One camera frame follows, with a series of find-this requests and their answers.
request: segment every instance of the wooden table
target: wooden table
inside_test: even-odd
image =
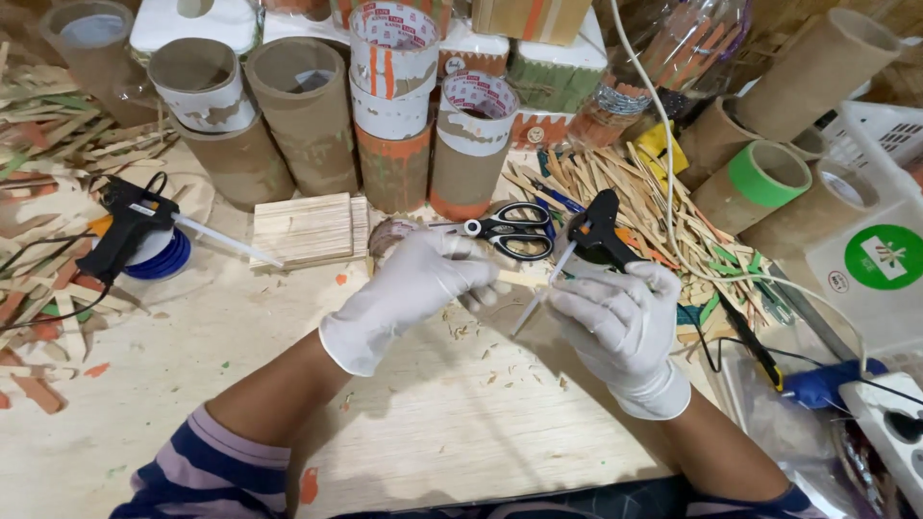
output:
[[[182,164],[179,171],[198,167],[182,146],[168,159],[171,167]],[[223,202],[209,226],[246,242],[252,236],[252,216]],[[85,368],[111,366],[98,378],[57,382],[69,401],[64,411],[47,416],[3,380],[14,407],[0,415],[0,516],[107,515],[130,498],[132,471],[153,459],[189,412],[313,330],[366,281],[361,261],[256,276],[242,257],[207,238],[173,279],[148,284],[122,276],[118,284],[152,315],[108,318],[110,329],[93,337]],[[289,502],[297,516],[674,473],[651,424],[619,410],[544,311],[515,341],[507,338],[531,297],[514,291],[480,320],[448,307],[395,341],[374,378],[353,379],[312,417],[293,452]],[[680,364],[714,399],[701,364]],[[299,503],[299,479],[310,467],[319,493]]]

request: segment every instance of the power strip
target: power strip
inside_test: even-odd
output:
[[[923,400],[923,391],[910,375],[896,372],[871,379],[875,383]],[[856,417],[897,487],[917,515],[923,516],[923,441],[909,443],[884,421],[884,413],[896,411],[914,418],[923,416],[923,406],[902,396],[862,382],[840,386],[840,396]]]

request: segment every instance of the person's left hand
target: person's left hand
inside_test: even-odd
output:
[[[452,299],[468,309],[496,304],[498,272],[471,238],[412,232],[372,281],[320,322],[320,340],[343,370],[371,377],[391,339]]]

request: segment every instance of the striped sleeve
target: striped sleeve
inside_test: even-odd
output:
[[[289,454],[236,436],[201,405],[132,475],[135,495],[111,517],[282,518]]]
[[[827,515],[811,504],[796,485],[772,501],[749,502],[726,500],[698,494],[686,509],[687,517],[701,519],[765,518],[765,519],[827,519]]]

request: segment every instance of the white latex glove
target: white latex glove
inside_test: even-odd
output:
[[[679,279],[656,263],[557,282],[549,302],[564,337],[626,413],[668,420],[689,405],[689,380],[667,357],[677,330]]]
[[[495,305],[498,271],[471,238],[412,232],[372,281],[321,320],[320,341],[343,370],[371,377],[391,339],[452,299]]]

